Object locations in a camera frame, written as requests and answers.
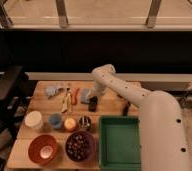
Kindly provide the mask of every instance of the orange bowl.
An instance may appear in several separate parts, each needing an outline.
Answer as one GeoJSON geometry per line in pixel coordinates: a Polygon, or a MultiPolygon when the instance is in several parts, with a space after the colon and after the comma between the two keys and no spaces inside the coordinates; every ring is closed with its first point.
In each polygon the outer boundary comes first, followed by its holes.
{"type": "Polygon", "coordinates": [[[45,165],[56,155],[58,143],[51,135],[36,137],[29,146],[28,156],[30,160],[39,165],[45,165]]]}

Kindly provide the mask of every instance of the wooden table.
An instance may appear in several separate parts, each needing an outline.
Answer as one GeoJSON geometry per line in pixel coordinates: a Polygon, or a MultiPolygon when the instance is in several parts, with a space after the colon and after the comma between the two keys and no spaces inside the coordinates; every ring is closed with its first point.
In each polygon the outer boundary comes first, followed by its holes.
{"type": "MultiPolygon", "coordinates": [[[[80,91],[78,93],[78,104],[73,106],[73,112],[71,114],[62,114],[63,119],[67,117],[73,117],[76,120],[82,115],[90,116],[92,120],[91,133],[94,135],[98,143],[98,120],[101,115],[121,115],[124,99],[117,96],[115,92],[107,88],[106,94],[99,99],[96,112],[89,112],[88,105],[80,103],[80,95],[83,89],[91,88],[93,82],[91,81],[39,81],[34,95],[31,99],[30,105],[28,107],[27,113],[37,110],[43,114],[43,120],[45,123],[45,130],[42,133],[37,133],[21,124],[19,133],[17,135],[17,140],[14,143],[13,149],[11,151],[10,157],[7,162],[7,167],[12,169],[30,169],[30,168],[42,168],[35,163],[33,163],[28,157],[28,147],[31,141],[41,135],[50,134],[53,135],[59,143],[59,151],[55,158],[44,168],[49,169],[84,169],[84,170],[99,170],[98,164],[98,148],[94,158],[88,162],[77,163],[71,161],[65,153],[65,141],[70,133],[66,132],[64,128],[61,130],[53,130],[48,124],[48,118],[53,113],[60,113],[62,108],[62,98],[65,92],[60,92],[57,96],[48,99],[45,95],[46,86],[56,86],[62,83],[64,86],[70,85],[71,89],[79,87],[80,91]]],[[[138,108],[131,105],[128,115],[137,116],[138,108]]]]}

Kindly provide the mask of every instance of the green tray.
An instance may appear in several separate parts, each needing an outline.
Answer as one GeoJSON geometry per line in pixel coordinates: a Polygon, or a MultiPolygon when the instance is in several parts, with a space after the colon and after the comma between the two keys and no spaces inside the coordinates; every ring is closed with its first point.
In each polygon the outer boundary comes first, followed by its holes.
{"type": "Polygon", "coordinates": [[[141,170],[138,119],[100,117],[99,165],[102,170],[141,170]]]}

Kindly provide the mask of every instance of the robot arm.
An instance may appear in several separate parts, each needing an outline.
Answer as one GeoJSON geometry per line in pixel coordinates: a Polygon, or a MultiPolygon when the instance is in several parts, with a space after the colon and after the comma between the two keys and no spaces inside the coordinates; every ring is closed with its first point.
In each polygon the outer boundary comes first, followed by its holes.
{"type": "Polygon", "coordinates": [[[116,78],[112,65],[92,71],[94,87],[88,97],[109,87],[139,107],[142,171],[190,171],[189,152],[177,100],[164,91],[149,91],[116,78]]]}

